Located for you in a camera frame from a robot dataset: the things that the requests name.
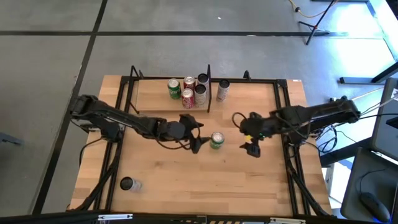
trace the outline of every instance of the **green soda can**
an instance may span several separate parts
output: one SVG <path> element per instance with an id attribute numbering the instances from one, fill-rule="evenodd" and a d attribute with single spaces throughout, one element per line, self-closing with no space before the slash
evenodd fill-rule
<path id="1" fill-rule="evenodd" d="M 167 87 L 169 88 L 170 97 L 177 100 L 181 97 L 180 82 L 175 78 L 169 80 Z"/>
<path id="2" fill-rule="evenodd" d="M 211 135 L 211 139 L 210 139 L 210 146 L 213 149 L 219 149 L 224 143 L 224 135 L 219 133 L 219 132 L 215 132 Z"/>

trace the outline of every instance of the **soda can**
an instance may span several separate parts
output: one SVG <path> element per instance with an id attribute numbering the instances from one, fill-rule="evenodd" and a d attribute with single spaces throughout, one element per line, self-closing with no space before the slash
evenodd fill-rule
<path id="1" fill-rule="evenodd" d="M 199 84 L 195 87 L 195 106 L 203 107 L 206 102 L 206 87 Z"/>
<path id="2" fill-rule="evenodd" d="M 192 91 L 195 90 L 195 79 L 193 77 L 184 78 L 184 89 L 190 88 Z"/>
<path id="3" fill-rule="evenodd" d="M 177 100 L 181 97 L 181 86 L 180 82 L 175 78 L 172 78 L 167 83 L 167 87 L 169 88 L 170 97 Z"/>
<path id="4" fill-rule="evenodd" d="M 193 91 L 190 88 L 184 89 L 182 91 L 182 106 L 186 109 L 191 109 L 193 104 Z"/>
<path id="5" fill-rule="evenodd" d="M 124 177 L 122 181 L 120 181 L 120 188 L 122 188 L 122 190 L 130 190 L 132 192 L 137 192 L 141 190 L 141 187 L 142 187 L 141 182 L 131 177 Z"/>
<path id="6" fill-rule="evenodd" d="M 207 93 L 209 92 L 209 76 L 202 73 L 198 75 L 198 85 L 202 84 L 206 87 Z"/>
<path id="7" fill-rule="evenodd" d="M 217 101 L 223 102 L 226 99 L 228 90 L 229 90 L 229 81 L 221 80 L 220 83 L 218 84 Z"/>
<path id="8" fill-rule="evenodd" d="M 219 149 L 224 143 L 224 135 L 220 132 L 215 132 L 211 135 L 210 147 Z"/>

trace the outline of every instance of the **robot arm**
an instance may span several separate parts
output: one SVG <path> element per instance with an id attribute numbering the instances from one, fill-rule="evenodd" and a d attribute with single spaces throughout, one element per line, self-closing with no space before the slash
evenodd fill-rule
<path id="1" fill-rule="evenodd" d="M 189 114 L 181 114 L 179 122 L 135 116 L 117 110 L 91 95 L 79 96 L 70 110 L 70 115 L 72 119 L 89 121 L 91 123 L 89 128 L 99 128 L 102 137 L 111 142 L 120 140 L 121 125 L 134 129 L 137 134 L 147 139 L 176 142 L 189 140 L 193 153 L 197 153 L 201 144 L 209 140 L 200 136 L 193 137 L 191 131 L 202 127 L 203 124 L 197 123 Z"/>
<path id="2" fill-rule="evenodd" d="M 268 118 L 251 112 L 249 118 L 241 121 L 239 131 L 250 136 L 252 143 L 241 146 L 248 154 L 260 157 L 258 141 L 275 134 L 288 134 L 292 144 L 298 144 L 308 138 L 308 135 L 318 129 L 334 123 L 355 123 L 360 112 L 351 100 L 344 96 L 339 100 L 322 105 L 303 107 L 286 106 L 271 111 Z"/>

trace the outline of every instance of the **black stand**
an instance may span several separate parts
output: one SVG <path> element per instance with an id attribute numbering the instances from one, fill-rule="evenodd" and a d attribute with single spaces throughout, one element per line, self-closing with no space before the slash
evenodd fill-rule
<path id="1" fill-rule="evenodd" d="M 306 25 L 306 26 L 312 28 L 310 37 L 308 38 L 308 40 L 307 40 L 307 42 L 305 43 L 305 45 L 308 45 L 308 44 L 310 43 L 311 38 L 313 37 L 314 33 L 315 33 L 315 32 L 317 31 L 317 29 L 318 29 L 319 23 L 321 23 L 323 17 L 325 16 L 325 14 L 328 12 L 328 10 L 331 8 L 331 6 L 332 6 L 334 3 L 335 3 L 335 0 L 331 0 L 329 6 L 326 8 L 325 12 L 323 12 L 321 18 L 319 19 L 319 21 L 317 22 L 317 24 L 316 24 L 315 26 L 313 26 L 313 25 L 311 25 L 311 24 L 307 24 L 307 23 L 302 22 L 302 21 L 299 21 L 299 22 L 298 22 L 299 24 L 303 24 L 303 25 Z"/>
<path id="2" fill-rule="evenodd" d="M 341 77 L 341 84 L 368 84 L 368 85 L 384 85 L 386 79 L 398 72 L 398 62 L 391 65 L 374 78 L 356 78 L 356 77 Z"/>
<path id="3" fill-rule="evenodd" d="M 371 144 L 372 137 L 363 139 L 362 141 L 358 142 L 357 144 L 350 144 L 344 148 L 339 150 L 335 150 L 333 152 L 329 152 L 320 157 L 322 167 L 328 167 L 332 163 L 342 161 L 343 159 L 348 159 L 350 157 L 354 157 L 358 151 L 359 146 L 369 146 Z"/>

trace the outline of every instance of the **gray floor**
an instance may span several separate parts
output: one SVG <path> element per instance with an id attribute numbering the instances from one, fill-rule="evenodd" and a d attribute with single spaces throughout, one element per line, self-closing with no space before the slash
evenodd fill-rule
<path id="1" fill-rule="evenodd" d="M 2 0 L 0 30 L 92 30 L 100 4 Z M 315 14 L 328 3 L 296 4 Z M 100 30 L 307 31 L 299 20 L 316 22 L 294 14 L 288 0 L 112 0 Z M 204 72 L 208 63 L 215 77 L 241 77 L 249 70 L 256 78 L 301 79 L 310 105 L 377 88 L 337 83 L 341 76 L 373 77 L 394 63 L 385 42 L 375 38 L 380 29 L 366 5 L 338 3 L 320 28 L 350 36 L 317 37 L 309 46 L 300 37 L 97 37 L 80 93 L 98 94 L 104 75 L 127 75 L 131 65 L 148 76 L 183 77 Z M 88 37 L 0 37 L 0 131 L 25 141 L 22 147 L 0 144 L 0 216 L 30 213 L 87 43 Z M 85 138 L 73 126 L 68 130 L 44 212 L 69 204 Z"/>

